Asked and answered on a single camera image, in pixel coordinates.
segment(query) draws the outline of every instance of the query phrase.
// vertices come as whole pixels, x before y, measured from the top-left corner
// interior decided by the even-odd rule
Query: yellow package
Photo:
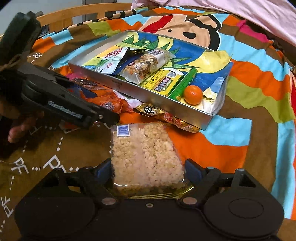
[[[152,90],[164,96],[168,96],[179,83],[182,76],[170,70],[161,69],[155,75],[145,79],[141,87]]]

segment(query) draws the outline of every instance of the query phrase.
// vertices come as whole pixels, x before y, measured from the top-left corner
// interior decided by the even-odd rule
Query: tangerine
[[[197,105],[202,101],[202,90],[196,85],[189,85],[183,92],[183,97],[188,104]]]

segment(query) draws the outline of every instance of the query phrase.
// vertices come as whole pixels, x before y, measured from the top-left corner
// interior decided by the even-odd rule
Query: person's hand
[[[0,115],[14,120],[7,139],[10,143],[15,143],[22,138],[28,130],[35,126],[36,119],[42,118],[44,112],[40,111],[26,116],[21,115],[14,105],[10,104],[5,97],[0,96]]]

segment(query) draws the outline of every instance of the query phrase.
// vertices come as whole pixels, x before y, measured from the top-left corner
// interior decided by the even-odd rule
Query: wall
[[[82,0],[11,0],[0,12],[0,34],[4,33],[7,26],[18,12],[28,11],[44,14],[57,10],[82,5]],[[82,17],[76,17],[73,23],[82,22]]]

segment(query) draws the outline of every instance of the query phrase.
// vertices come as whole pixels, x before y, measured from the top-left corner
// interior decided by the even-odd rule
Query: colorful bedspread
[[[28,60],[67,75],[71,73],[71,58],[125,30],[168,35],[227,51],[233,67],[221,111],[205,131],[192,134],[172,126],[169,135],[183,161],[191,158],[203,167],[214,166],[223,172],[245,168],[280,201],[285,217],[296,219],[292,64],[273,40],[258,32],[259,28],[255,32],[253,26],[235,15],[208,9],[140,8],[51,33],[35,43]],[[126,112],[120,121],[153,119]],[[110,156],[110,132],[103,125],[89,131],[61,130],[58,120],[44,118],[11,152],[0,163],[2,241],[19,237],[13,219],[15,205],[51,169],[62,167],[65,172],[74,172],[83,166],[96,166]]]

